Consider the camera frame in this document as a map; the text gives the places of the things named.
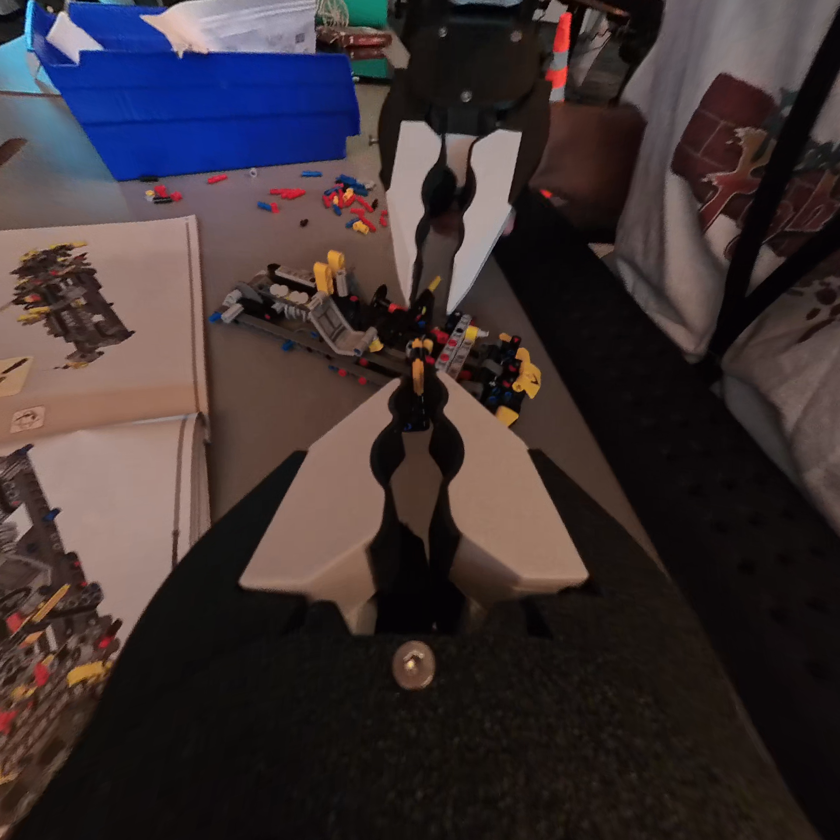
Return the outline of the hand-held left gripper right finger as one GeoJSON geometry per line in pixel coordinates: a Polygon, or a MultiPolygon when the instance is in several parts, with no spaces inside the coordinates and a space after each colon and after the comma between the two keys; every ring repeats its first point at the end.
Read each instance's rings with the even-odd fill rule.
{"type": "Polygon", "coordinates": [[[590,578],[529,448],[462,386],[427,383],[442,481],[428,530],[433,623],[453,634],[497,604],[590,578]]]}

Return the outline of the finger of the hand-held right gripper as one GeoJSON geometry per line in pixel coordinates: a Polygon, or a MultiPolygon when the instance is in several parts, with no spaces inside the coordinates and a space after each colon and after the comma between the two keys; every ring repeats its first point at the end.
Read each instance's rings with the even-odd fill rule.
{"type": "Polygon", "coordinates": [[[407,304],[413,304],[423,272],[422,249],[431,216],[431,190],[449,170],[448,143],[425,121],[403,121],[395,149],[387,209],[396,275],[407,304]]]}
{"type": "Polygon", "coordinates": [[[448,151],[464,160],[456,172],[465,177],[463,234],[453,257],[448,288],[448,312],[457,309],[483,270],[511,213],[511,187],[522,133],[496,129],[477,138],[456,134],[448,151]]]}

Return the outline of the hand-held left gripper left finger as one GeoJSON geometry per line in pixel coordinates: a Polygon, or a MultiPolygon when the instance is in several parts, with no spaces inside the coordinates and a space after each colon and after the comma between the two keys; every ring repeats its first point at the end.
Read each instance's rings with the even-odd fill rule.
{"type": "Polygon", "coordinates": [[[424,541],[396,510],[404,461],[392,381],[321,436],[239,578],[247,591],[333,604],[353,634],[427,632],[424,541]]]}

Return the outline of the partly built lego car chassis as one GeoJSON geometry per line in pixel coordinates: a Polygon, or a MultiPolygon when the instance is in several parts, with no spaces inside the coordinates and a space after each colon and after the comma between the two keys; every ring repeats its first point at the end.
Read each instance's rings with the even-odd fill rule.
{"type": "MultiPolygon", "coordinates": [[[[310,271],[268,264],[250,281],[237,283],[209,321],[257,329],[280,340],[284,351],[319,355],[331,371],[363,385],[406,380],[408,404],[408,345],[417,335],[409,325],[414,304],[390,299],[386,284],[363,299],[344,254],[331,250],[310,271]]],[[[426,335],[435,341],[425,371],[429,425],[427,383],[436,376],[461,384],[506,427],[517,422],[522,405],[541,389],[541,370],[517,335],[493,336],[458,309],[439,325],[433,314],[426,335]]]]}

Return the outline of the pile of red blue pins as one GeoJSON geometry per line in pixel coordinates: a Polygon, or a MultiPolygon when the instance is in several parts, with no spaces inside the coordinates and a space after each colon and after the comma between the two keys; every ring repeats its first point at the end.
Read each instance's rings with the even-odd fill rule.
{"type": "Polygon", "coordinates": [[[342,219],[342,226],[359,235],[372,235],[388,230],[390,214],[383,199],[376,194],[373,182],[364,182],[352,175],[331,175],[323,170],[292,171],[281,175],[261,173],[255,167],[240,173],[213,172],[197,176],[194,187],[184,186],[174,177],[167,179],[146,175],[139,179],[143,199],[158,207],[186,205],[217,196],[226,206],[234,206],[262,214],[284,215],[299,226],[307,217],[313,225],[320,207],[324,214],[342,219]]]}

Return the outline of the orange traffic cone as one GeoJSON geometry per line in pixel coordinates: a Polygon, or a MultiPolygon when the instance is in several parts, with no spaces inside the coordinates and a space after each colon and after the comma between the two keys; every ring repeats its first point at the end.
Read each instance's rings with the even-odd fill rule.
{"type": "Polygon", "coordinates": [[[550,82],[549,102],[556,104],[565,100],[565,88],[569,73],[571,49],[572,13],[563,13],[556,25],[552,45],[552,59],[545,78],[550,82]]]}

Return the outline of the open instruction booklet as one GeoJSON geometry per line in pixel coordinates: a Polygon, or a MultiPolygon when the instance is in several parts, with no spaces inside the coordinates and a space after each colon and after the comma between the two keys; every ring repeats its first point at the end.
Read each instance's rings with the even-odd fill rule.
{"type": "Polygon", "coordinates": [[[208,529],[194,216],[1,235],[2,834],[208,529]]]}

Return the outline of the white plastic bags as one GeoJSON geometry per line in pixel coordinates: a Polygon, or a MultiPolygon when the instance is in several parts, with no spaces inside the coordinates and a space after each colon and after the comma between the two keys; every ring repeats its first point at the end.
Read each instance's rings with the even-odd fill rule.
{"type": "Polygon", "coordinates": [[[314,1],[72,2],[46,24],[45,42],[74,65],[94,51],[307,55],[316,50],[317,10],[314,1]]]}

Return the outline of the blue plastic bin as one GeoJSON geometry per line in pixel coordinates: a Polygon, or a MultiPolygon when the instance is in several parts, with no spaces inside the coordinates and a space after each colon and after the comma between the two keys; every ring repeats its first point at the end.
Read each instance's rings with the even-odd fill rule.
{"type": "Polygon", "coordinates": [[[59,17],[37,2],[27,48],[117,181],[338,160],[361,132],[346,56],[179,57],[143,20],[160,9],[70,2],[66,12],[100,49],[74,60],[50,43],[59,17]]]}

